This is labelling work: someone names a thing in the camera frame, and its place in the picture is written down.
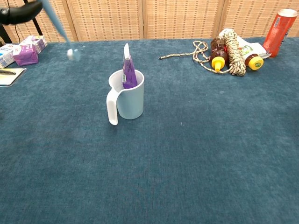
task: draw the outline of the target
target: coiled rope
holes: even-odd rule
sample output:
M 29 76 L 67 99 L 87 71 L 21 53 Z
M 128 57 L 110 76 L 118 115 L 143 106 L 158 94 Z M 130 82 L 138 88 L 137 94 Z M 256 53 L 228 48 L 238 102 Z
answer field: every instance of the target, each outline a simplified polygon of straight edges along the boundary
M 166 56 L 159 57 L 159 59 L 166 59 L 169 57 L 175 57 L 175 56 L 189 56 L 192 55 L 193 60 L 198 62 L 202 67 L 204 67 L 206 70 L 218 73 L 218 74 L 224 74 L 229 72 L 233 76 L 244 76 L 246 73 L 246 65 L 243 61 L 241 51 L 239 49 L 239 43 L 237 41 L 237 33 L 233 30 L 225 33 L 223 35 L 223 38 L 225 40 L 225 45 L 228 50 L 228 57 L 229 57 L 229 69 L 225 71 L 215 71 L 211 68 L 208 68 L 204 65 L 204 63 L 207 63 L 211 60 L 211 57 L 207 57 L 204 52 L 206 52 L 209 49 L 209 46 L 207 42 L 204 41 L 194 41 L 193 45 L 195 47 L 195 50 L 192 53 L 183 53 L 183 54 L 170 54 Z M 204 57 L 205 60 L 200 60 L 198 58 L 199 53 Z

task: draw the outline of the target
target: small box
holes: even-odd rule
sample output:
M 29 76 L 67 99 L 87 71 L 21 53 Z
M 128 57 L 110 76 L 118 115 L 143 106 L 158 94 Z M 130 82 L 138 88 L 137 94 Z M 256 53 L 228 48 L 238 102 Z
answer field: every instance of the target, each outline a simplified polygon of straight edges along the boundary
M 44 50 L 44 48 L 48 45 L 44 36 L 33 35 L 26 37 L 19 45 L 22 46 L 27 44 L 33 44 L 38 54 L 40 54 L 42 50 Z
M 0 47 L 0 68 L 3 69 L 14 62 L 13 51 L 18 45 L 5 44 Z
M 18 46 L 14 49 L 13 57 L 19 66 L 38 63 L 38 53 L 34 44 Z

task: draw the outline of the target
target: red can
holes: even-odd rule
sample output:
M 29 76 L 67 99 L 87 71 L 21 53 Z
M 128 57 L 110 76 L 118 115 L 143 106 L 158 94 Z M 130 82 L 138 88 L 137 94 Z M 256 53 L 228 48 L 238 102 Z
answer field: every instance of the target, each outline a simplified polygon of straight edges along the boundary
M 271 56 L 276 57 L 281 44 L 288 35 L 293 23 L 297 18 L 298 13 L 293 9 L 281 9 L 272 23 L 272 26 L 267 34 L 263 47 Z

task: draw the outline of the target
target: white mug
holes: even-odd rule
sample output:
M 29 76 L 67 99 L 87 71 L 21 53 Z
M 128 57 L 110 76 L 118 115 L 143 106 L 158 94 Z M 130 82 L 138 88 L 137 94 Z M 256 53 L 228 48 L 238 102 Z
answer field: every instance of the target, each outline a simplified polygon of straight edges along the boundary
M 118 124 L 117 111 L 124 119 L 135 119 L 143 113 L 144 75 L 135 70 L 138 85 L 125 89 L 122 85 L 123 70 L 114 72 L 109 77 L 110 92 L 107 94 L 107 112 L 109 122 Z

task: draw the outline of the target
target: mug handle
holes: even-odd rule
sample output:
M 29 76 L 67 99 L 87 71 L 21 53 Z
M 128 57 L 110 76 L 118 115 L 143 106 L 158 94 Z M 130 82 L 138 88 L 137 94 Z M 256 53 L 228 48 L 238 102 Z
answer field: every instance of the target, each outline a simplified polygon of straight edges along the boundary
M 116 108 L 116 101 L 118 96 L 119 93 L 112 88 L 110 92 L 107 94 L 107 99 L 106 99 L 109 122 L 113 125 L 118 124 L 117 108 Z

